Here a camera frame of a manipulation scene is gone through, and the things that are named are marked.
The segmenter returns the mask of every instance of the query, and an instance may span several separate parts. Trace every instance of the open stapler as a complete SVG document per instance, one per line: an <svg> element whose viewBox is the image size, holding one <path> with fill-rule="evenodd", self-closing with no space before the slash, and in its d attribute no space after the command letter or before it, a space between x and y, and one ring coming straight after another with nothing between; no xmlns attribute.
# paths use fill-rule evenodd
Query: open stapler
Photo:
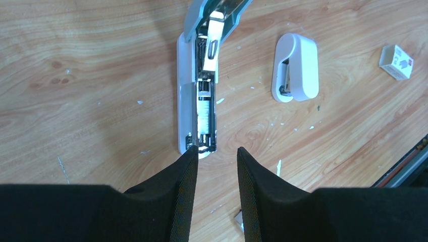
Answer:
<svg viewBox="0 0 428 242"><path fill-rule="evenodd" d="M178 148L199 158L217 150L216 83L220 46L252 0L194 0L177 40Z"/></svg>

